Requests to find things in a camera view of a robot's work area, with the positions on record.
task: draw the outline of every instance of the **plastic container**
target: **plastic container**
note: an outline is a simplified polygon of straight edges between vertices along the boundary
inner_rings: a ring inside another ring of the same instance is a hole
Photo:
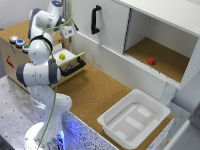
[[[123,148],[136,149],[169,113],[169,108],[135,89],[97,120]]]

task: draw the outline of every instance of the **cabinet shelf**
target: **cabinet shelf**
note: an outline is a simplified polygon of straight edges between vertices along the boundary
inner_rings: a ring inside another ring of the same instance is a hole
[[[147,65],[148,58],[155,58],[155,64],[149,66],[178,82],[181,82],[190,60],[149,38],[144,38],[125,53]]]

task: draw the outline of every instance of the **cable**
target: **cable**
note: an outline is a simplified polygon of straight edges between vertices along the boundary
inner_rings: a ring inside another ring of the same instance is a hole
[[[74,17],[74,14],[75,14],[74,3],[73,3],[72,1],[68,1],[68,3],[71,3],[72,6],[73,6],[73,13],[72,13],[72,15],[70,16],[69,20],[68,20],[67,22],[65,22],[64,24],[60,25],[60,26],[53,27],[53,28],[48,28],[48,29],[44,30],[44,31],[42,32],[42,35],[43,35],[45,32],[49,31],[49,30],[57,29],[57,28],[63,27],[63,26],[65,26],[65,25],[67,25],[71,20],[73,20],[73,17]],[[52,58],[53,58],[53,60],[54,60],[54,62],[55,62],[55,58],[54,58],[54,56],[53,56],[53,53],[51,52],[50,47],[48,46],[48,44],[47,44],[44,40],[42,40],[42,41],[43,41],[44,44],[46,45],[47,49],[49,50],[49,52],[50,52],[50,54],[51,54],[51,56],[52,56]],[[46,125],[46,127],[45,127],[44,133],[42,134],[42,138],[41,138],[41,140],[40,140],[40,143],[39,143],[39,145],[38,145],[37,150],[40,148],[40,145],[41,145],[41,143],[42,143],[42,140],[43,140],[43,138],[44,138],[44,135],[45,135],[45,133],[46,133],[46,130],[47,130],[48,126],[49,126],[49,122],[50,122],[50,120],[51,120],[51,117],[52,117],[52,114],[53,114],[53,111],[54,111],[54,107],[55,107],[56,93],[57,93],[57,84],[56,84],[56,88],[55,88],[55,94],[54,94],[53,107],[52,107],[52,110],[51,110],[51,114],[50,114],[49,120],[48,120],[48,122],[47,122],[47,125]]]

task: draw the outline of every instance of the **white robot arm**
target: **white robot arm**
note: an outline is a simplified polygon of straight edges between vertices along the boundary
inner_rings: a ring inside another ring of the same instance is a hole
[[[54,28],[60,26],[64,21],[61,16],[62,10],[62,3],[52,1],[48,7],[48,12],[38,8],[30,12],[28,37],[31,42],[28,56],[32,63],[19,65],[16,72],[17,79],[28,87],[33,104],[46,108],[46,122],[34,139],[42,142],[42,149],[51,149],[47,143],[55,142],[57,135],[62,131],[62,113],[68,111],[72,106],[71,98],[63,94],[56,94],[55,102],[54,91],[48,86],[48,84],[56,84],[61,76],[59,67],[53,60],[49,60],[55,32],[60,30],[62,38],[68,38],[75,34],[75,29],[72,26]],[[54,112],[47,127],[53,108]]]

